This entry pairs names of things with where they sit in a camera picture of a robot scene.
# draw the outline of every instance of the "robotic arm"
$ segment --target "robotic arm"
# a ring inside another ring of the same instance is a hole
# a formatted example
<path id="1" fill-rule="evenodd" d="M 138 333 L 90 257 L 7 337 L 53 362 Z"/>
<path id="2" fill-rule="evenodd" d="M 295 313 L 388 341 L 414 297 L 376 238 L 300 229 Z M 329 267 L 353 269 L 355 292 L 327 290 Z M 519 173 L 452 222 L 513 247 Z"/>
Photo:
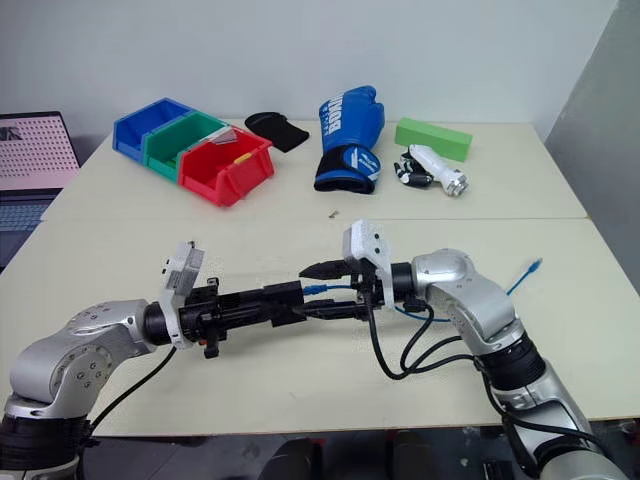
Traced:
<path id="1" fill-rule="evenodd" d="M 447 312 L 485 378 L 521 467 L 543 479 L 624 479 L 589 441 L 591 430 L 550 364 L 528 338 L 504 291 L 479 275 L 467 255 L 438 250 L 390 263 L 381 232 L 356 222 L 345 232 L 344 260 L 313 265 L 301 276 L 351 276 L 356 302 L 304 303 L 299 281 L 218 295 L 218 280 L 193 288 L 203 252 L 183 244 L 167 261 L 159 301 L 105 302 L 73 317 L 58 333 L 29 346 L 11 371 L 13 394 L 0 426 L 0 480 L 74 478 L 77 452 L 90 434 L 86 417 L 124 360 L 158 345 L 206 342 L 219 354 L 228 330 L 307 317 L 373 319 L 373 309 Z"/>

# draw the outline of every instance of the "white table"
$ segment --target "white table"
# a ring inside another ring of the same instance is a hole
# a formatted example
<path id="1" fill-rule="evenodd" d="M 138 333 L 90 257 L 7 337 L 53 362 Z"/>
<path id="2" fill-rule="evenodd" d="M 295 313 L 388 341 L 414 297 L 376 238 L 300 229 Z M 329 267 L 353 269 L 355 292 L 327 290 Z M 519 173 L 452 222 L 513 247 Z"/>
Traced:
<path id="1" fill-rule="evenodd" d="M 402 185 L 393 162 L 406 149 L 393 141 L 395 124 L 383 130 L 374 152 L 383 171 L 373 195 L 321 193 L 313 179 L 322 147 L 318 122 L 295 122 L 309 140 L 283 154 L 271 149 L 275 176 L 229 209 L 178 188 L 164 177 L 111 149 L 107 138 L 58 196 L 45 220 L 288 218 L 317 222 L 334 212 L 349 221 L 438 218 L 584 218 L 586 213 L 529 124 L 452 124 L 473 134 L 464 163 L 449 161 L 469 177 L 458 199 L 434 185 Z"/>
<path id="2" fill-rule="evenodd" d="M 590 418 L 640 415 L 640 301 L 587 219 L 386 220 L 394 261 L 441 247 L 468 252 L 478 270 L 509 286 L 531 260 L 544 263 L 513 300 L 540 352 L 549 358 Z M 207 252 L 201 281 L 222 291 L 295 278 L 316 261 L 338 258 L 349 222 L 322 219 L 249 223 L 228 219 L 47 221 L 0 276 L 2 368 L 35 339 L 58 330 L 79 310 L 103 300 L 156 298 L 163 260 L 193 239 Z M 23 300 L 30 295 L 30 301 Z M 381 342 L 393 364 L 418 322 L 379 316 Z M 432 343 L 453 334 L 434 325 Z M 458 353 L 456 344 L 446 352 Z M 166 347 L 123 364 L 103 390 L 96 414 L 165 354 Z M 183 435 L 388 428 L 495 423 L 480 378 L 457 362 L 402 382 L 376 363 L 365 324 L 312 320 L 272 329 L 231 331 L 221 356 L 179 352 L 152 382 L 109 416 L 102 435 Z"/>

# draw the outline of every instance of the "laptop keyboard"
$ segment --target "laptop keyboard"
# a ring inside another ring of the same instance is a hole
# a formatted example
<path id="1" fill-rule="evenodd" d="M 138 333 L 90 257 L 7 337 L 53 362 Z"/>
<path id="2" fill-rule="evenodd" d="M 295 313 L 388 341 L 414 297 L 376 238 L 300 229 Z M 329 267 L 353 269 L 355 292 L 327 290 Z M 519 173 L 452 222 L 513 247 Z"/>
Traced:
<path id="1" fill-rule="evenodd" d="M 0 205 L 0 232 L 30 232 L 49 205 Z"/>

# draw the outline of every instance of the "blue boxing glove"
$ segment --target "blue boxing glove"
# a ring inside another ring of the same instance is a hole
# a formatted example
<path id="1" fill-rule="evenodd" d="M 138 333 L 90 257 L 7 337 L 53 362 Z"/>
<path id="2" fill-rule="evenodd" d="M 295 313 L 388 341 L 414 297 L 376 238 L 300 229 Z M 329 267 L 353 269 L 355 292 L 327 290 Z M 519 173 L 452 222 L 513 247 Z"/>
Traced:
<path id="1" fill-rule="evenodd" d="M 384 107 L 375 97 L 375 88 L 358 87 L 320 107 L 323 155 L 316 190 L 373 192 L 380 161 L 370 150 L 384 127 Z"/>

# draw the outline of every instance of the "green storage bin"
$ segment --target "green storage bin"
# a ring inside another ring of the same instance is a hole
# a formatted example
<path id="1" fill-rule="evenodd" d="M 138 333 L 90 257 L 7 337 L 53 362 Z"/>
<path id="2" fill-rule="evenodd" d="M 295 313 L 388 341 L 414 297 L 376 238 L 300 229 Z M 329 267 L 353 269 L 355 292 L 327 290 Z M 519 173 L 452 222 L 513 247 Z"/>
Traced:
<path id="1" fill-rule="evenodd" d="M 225 126 L 222 120 L 202 112 L 185 115 L 145 137 L 142 150 L 145 164 L 178 183 L 182 153 Z"/>

